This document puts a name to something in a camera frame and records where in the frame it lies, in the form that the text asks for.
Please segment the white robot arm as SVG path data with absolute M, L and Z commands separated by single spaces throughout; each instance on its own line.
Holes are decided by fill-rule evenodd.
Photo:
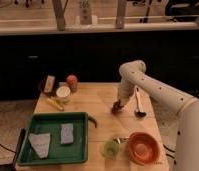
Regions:
M 145 74 L 142 60 L 119 67 L 117 109 L 124 107 L 138 86 L 179 117 L 174 171 L 199 171 L 199 99 Z

